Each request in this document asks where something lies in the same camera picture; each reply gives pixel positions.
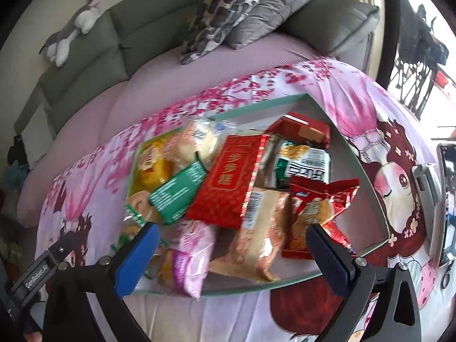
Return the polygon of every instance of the cartoon eye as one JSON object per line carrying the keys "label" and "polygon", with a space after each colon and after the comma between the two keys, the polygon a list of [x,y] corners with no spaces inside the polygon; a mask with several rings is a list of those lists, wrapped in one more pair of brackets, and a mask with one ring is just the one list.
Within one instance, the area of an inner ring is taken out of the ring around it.
{"label": "cartoon eye", "polygon": [[409,185],[409,180],[404,174],[399,175],[399,183],[403,188],[406,188]]}

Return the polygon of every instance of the plush toy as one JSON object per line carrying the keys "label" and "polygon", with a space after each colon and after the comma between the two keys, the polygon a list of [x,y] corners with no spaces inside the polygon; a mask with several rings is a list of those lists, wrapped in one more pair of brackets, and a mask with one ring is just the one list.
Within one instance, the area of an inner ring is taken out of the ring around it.
{"label": "plush toy", "polygon": [[44,50],[45,57],[60,67],[68,58],[70,42],[80,33],[87,34],[100,15],[98,0],[87,0],[87,3],[73,14],[60,32],[49,36],[40,53]]}

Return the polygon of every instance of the sofa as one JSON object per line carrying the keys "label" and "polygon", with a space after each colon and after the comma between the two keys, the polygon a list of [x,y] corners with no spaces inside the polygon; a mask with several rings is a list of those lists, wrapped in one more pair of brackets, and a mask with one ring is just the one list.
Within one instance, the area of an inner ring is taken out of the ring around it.
{"label": "sofa", "polygon": [[180,46],[202,0],[123,0],[106,10],[87,35],[71,43],[60,68],[39,79],[15,122],[24,133],[38,110],[54,140],[30,171],[17,220],[38,224],[54,176],[113,135],[177,100],[259,70],[333,55],[363,72],[369,67],[379,11],[351,0],[312,0],[300,22],[241,50],[221,45],[186,66]]}

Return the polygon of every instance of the patterned pillow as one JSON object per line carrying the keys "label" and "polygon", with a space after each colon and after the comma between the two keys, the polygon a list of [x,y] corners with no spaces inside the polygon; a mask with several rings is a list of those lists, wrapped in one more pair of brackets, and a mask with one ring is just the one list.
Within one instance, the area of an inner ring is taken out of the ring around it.
{"label": "patterned pillow", "polygon": [[181,64],[190,63],[220,45],[259,0],[204,0],[190,23]]}

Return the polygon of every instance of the phone screen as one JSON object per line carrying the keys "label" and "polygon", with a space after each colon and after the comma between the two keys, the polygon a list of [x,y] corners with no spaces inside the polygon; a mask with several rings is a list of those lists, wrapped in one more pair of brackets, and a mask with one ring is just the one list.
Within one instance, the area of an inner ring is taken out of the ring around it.
{"label": "phone screen", "polygon": [[440,148],[445,181],[445,233],[443,237],[440,266],[456,258],[456,144],[443,145]]}

